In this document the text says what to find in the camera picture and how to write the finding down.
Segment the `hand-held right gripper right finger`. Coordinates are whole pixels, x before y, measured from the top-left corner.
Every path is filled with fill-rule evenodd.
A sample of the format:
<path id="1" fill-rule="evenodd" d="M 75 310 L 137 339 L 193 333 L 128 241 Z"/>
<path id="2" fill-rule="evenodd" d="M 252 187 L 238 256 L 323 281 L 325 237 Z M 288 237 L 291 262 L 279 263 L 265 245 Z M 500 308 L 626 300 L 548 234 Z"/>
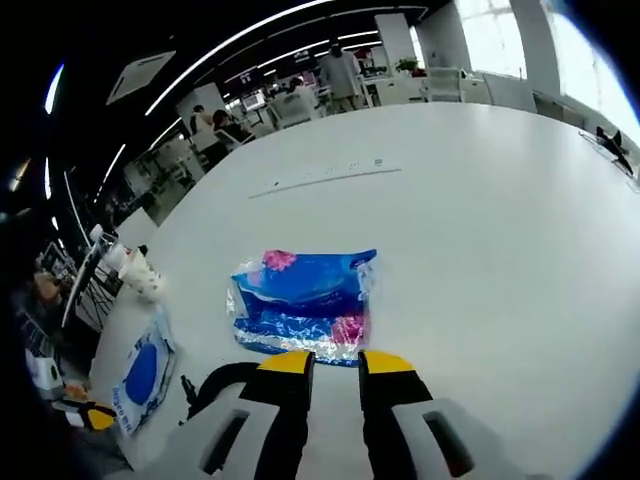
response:
<path id="1" fill-rule="evenodd" d="M 376 479 L 528 479 L 497 434 L 447 398 L 435 398 L 400 356 L 362 350 L 363 439 Z"/>

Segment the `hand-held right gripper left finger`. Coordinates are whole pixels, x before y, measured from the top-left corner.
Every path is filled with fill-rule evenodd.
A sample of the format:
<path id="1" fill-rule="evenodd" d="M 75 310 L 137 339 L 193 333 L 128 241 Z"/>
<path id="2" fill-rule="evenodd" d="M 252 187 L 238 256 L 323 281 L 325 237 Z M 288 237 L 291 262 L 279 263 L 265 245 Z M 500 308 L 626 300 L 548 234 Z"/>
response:
<path id="1" fill-rule="evenodd" d="M 186 422 L 164 450 L 166 479 L 293 479 L 308 438 L 315 355 L 293 351 L 182 377 Z"/>

